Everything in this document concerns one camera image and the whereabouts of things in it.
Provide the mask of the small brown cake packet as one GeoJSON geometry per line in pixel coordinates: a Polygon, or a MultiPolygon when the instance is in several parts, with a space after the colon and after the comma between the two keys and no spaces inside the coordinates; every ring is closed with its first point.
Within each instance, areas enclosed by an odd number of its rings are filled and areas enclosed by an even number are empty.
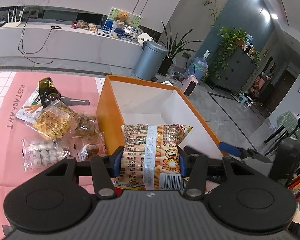
{"type": "Polygon", "coordinates": [[[107,155],[103,133],[90,137],[75,138],[74,147],[79,161],[90,161],[92,157],[105,157],[107,155]]]}

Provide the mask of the red snack bag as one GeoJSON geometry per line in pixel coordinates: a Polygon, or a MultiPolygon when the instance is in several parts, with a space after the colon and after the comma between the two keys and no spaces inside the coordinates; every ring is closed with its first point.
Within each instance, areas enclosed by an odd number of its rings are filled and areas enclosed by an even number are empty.
{"type": "Polygon", "coordinates": [[[115,192],[116,192],[116,195],[119,197],[121,196],[121,194],[123,193],[124,189],[121,189],[119,187],[115,187],[115,192]]]}

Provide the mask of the striped breadstick snack bag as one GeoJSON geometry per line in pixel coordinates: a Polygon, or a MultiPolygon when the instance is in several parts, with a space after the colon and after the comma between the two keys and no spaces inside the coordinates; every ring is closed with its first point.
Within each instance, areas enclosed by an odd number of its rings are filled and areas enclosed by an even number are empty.
{"type": "Polygon", "coordinates": [[[182,190],[178,146],[191,132],[181,124],[123,125],[125,148],[115,187],[125,190],[182,190]]]}

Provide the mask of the clear bag yellow waffles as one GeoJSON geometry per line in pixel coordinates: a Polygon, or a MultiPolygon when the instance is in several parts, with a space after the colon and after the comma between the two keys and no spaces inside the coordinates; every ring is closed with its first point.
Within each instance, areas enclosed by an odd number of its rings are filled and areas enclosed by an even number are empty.
{"type": "Polygon", "coordinates": [[[60,141],[78,124],[78,114],[60,100],[44,108],[34,124],[25,122],[47,140],[60,141]]]}

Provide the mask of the clear bag white balls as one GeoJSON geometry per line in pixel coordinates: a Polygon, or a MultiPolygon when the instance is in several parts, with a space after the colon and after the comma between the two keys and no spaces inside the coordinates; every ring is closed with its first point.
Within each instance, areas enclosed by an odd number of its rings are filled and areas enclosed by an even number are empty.
{"type": "Polygon", "coordinates": [[[24,170],[47,168],[70,155],[70,150],[62,143],[45,139],[23,140],[21,149],[24,170]]]}

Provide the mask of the orange cardboard box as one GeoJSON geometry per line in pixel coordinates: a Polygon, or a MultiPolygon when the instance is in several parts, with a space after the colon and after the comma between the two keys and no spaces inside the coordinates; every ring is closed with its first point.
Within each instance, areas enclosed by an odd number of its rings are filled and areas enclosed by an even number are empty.
{"type": "Polygon", "coordinates": [[[163,83],[108,75],[97,106],[97,122],[109,154],[124,145],[122,125],[182,124],[191,126],[180,147],[190,146],[221,159],[219,140],[182,91],[163,83]]]}

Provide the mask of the pink space heater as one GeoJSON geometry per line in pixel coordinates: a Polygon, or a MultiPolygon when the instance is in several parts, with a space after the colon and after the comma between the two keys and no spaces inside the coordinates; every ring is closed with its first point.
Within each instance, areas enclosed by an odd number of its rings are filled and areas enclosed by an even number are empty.
{"type": "Polygon", "coordinates": [[[183,87],[182,87],[182,92],[186,96],[190,96],[195,89],[196,85],[198,83],[197,78],[194,75],[190,75],[187,79],[183,81],[183,87]]]}

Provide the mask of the dark grey drawer cabinet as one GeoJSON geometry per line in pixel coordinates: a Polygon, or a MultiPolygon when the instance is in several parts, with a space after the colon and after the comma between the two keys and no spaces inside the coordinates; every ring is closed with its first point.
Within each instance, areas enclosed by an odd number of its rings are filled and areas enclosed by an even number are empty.
{"type": "Polygon", "coordinates": [[[227,69],[219,68],[219,77],[211,74],[207,83],[212,88],[219,87],[236,94],[243,88],[257,65],[240,47],[237,47],[235,53],[227,59],[227,63],[227,69]]]}

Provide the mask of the white carrot-stick snack packet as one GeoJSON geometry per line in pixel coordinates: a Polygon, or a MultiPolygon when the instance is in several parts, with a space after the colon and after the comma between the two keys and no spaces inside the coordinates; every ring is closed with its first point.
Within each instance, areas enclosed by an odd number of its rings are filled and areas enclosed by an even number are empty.
{"type": "Polygon", "coordinates": [[[30,124],[34,124],[42,110],[43,106],[40,100],[39,88],[37,87],[23,104],[21,109],[17,111],[15,117],[30,124]]]}

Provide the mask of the blue water jug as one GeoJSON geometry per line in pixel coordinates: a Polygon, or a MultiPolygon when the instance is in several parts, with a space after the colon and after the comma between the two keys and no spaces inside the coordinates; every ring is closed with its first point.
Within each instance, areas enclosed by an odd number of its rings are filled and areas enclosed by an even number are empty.
{"type": "Polygon", "coordinates": [[[186,69],[186,76],[195,76],[197,80],[200,80],[209,70],[209,65],[207,64],[207,58],[211,52],[207,50],[202,57],[195,57],[191,60],[190,65],[186,69]]]}

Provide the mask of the trailing green ivy plant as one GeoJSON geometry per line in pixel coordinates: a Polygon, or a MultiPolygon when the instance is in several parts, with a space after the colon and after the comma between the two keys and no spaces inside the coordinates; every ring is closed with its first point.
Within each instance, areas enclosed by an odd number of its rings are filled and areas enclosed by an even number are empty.
{"type": "Polygon", "coordinates": [[[221,41],[213,56],[211,74],[220,79],[222,77],[221,71],[228,70],[228,60],[234,55],[236,49],[242,49],[248,44],[248,34],[241,28],[221,27],[218,35],[221,37],[221,41]]]}

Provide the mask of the grey pedal trash bin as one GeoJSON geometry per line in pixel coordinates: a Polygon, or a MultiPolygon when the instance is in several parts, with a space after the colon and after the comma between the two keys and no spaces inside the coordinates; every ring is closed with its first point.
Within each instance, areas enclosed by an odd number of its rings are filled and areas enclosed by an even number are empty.
{"type": "Polygon", "coordinates": [[[142,80],[150,81],[157,74],[168,50],[153,41],[144,42],[142,53],[134,68],[134,75],[142,80]]]}

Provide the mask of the long-leaf potted plant right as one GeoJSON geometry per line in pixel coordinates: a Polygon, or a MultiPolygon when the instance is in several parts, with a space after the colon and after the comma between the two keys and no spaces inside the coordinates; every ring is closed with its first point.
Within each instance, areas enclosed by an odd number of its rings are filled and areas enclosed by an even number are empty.
{"type": "Polygon", "coordinates": [[[158,73],[163,76],[166,76],[168,70],[170,69],[173,63],[173,60],[178,54],[183,52],[186,53],[195,52],[195,50],[193,49],[185,48],[186,45],[190,43],[200,43],[203,42],[203,40],[192,40],[192,41],[186,40],[186,37],[193,31],[193,28],[187,31],[181,38],[178,38],[179,36],[178,32],[175,34],[175,36],[172,36],[171,25],[168,24],[168,27],[166,27],[163,22],[161,23],[164,28],[163,34],[166,37],[166,43],[162,43],[162,44],[167,49],[167,55],[163,59],[161,66],[158,70],[158,73]]]}

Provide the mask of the grey marble tv console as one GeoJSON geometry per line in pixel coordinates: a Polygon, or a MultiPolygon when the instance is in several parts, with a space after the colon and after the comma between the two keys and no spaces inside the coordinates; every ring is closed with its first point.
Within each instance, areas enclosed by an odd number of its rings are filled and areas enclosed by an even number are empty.
{"type": "Polygon", "coordinates": [[[0,27],[0,57],[21,57],[40,63],[71,60],[134,68],[142,47],[92,31],[61,24],[28,22],[15,28],[0,27]]]}

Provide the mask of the white wifi router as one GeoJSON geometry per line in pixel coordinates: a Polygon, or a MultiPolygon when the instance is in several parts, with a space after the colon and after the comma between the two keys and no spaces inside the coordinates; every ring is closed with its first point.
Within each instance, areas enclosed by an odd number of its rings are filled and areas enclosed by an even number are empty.
{"type": "Polygon", "coordinates": [[[21,24],[23,13],[24,13],[24,9],[19,11],[17,8],[14,8],[12,10],[12,13],[10,13],[10,10],[8,10],[7,21],[2,27],[3,28],[18,27],[21,24]]]}

